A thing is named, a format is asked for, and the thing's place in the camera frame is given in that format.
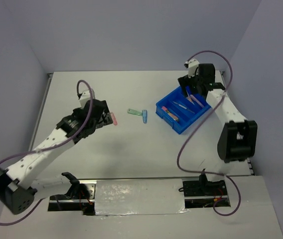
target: gray wall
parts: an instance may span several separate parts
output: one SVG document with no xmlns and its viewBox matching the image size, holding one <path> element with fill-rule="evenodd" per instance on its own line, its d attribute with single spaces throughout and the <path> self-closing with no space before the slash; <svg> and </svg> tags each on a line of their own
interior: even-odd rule
<svg viewBox="0 0 283 239">
<path fill-rule="evenodd" d="M 47 76 L 0 0 L 0 160 L 27 150 Z"/>
<path fill-rule="evenodd" d="M 202 49 L 231 58 L 260 1 L 5 0 L 47 72 L 178 70 Z"/>
<path fill-rule="evenodd" d="M 258 123 L 253 165 L 265 177 L 283 231 L 283 1 L 262 0 L 238 49 L 230 96 Z"/>
</svg>

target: blue tray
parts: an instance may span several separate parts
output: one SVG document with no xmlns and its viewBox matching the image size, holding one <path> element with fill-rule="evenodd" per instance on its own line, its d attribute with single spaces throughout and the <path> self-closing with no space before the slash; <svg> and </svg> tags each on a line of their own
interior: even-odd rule
<svg viewBox="0 0 283 239">
<path fill-rule="evenodd" d="M 193 101 L 193 104 L 188 99 L 186 99 L 182 94 L 181 87 L 178 87 L 173 92 L 169 93 L 167 96 L 157 102 L 156 114 L 164 119 L 173 128 L 174 131 L 176 131 L 178 134 L 181 134 L 210 108 L 205 99 L 199 94 L 195 95 L 195 97 L 200 103 L 203 104 L 204 108 L 198 105 L 195 101 Z M 194 113 L 183 109 L 182 107 L 173 103 L 173 101 L 186 106 Z M 161 108 L 163 106 L 165 106 L 172 114 L 177 116 L 179 118 L 179 121 L 175 121 L 172 117 L 170 117 Z"/>
</svg>

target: blue plastic bin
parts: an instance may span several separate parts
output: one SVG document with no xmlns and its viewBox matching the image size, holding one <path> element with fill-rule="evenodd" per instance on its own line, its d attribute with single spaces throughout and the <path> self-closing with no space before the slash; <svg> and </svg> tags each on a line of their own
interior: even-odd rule
<svg viewBox="0 0 283 239">
<path fill-rule="evenodd" d="M 173 128 L 174 131 L 176 131 L 178 134 L 181 134 L 210 108 L 205 99 L 199 94 L 195 95 L 195 97 L 200 103 L 203 104 L 204 108 L 198 105 L 195 101 L 193 101 L 193 104 L 188 99 L 186 99 L 182 94 L 181 87 L 178 87 L 173 92 L 169 93 L 169 95 L 165 96 L 163 99 L 157 102 L 156 114 L 164 119 Z M 173 101 L 186 106 L 194 113 L 174 104 Z M 177 116 L 179 118 L 179 121 L 175 121 L 172 117 L 170 117 L 161 108 L 163 106 L 165 106 L 172 114 Z"/>
</svg>

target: green object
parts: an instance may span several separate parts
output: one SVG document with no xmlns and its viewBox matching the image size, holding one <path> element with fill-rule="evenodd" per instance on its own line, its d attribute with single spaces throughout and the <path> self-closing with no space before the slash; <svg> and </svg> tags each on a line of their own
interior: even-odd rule
<svg viewBox="0 0 283 239">
<path fill-rule="evenodd" d="M 142 112 L 140 112 L 140 111 L 135 111 L 135 110 L 132 110 L 132 109 L 128 109 L 127 113 L 128 113 L 128 114 L 135 115 L 135 116 L 142 116 Z"/>
</svg>

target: shiny plastic wrap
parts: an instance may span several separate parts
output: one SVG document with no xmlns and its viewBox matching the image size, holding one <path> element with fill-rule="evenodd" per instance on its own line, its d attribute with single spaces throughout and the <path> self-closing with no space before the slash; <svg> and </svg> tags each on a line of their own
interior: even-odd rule
<svg viewBox="0 0 283 239">
<path fill-rule="evenodd" d="M 97 181 L 96 215 L 148 215 L 186 212 L 181 179 Z"/>
</svg>

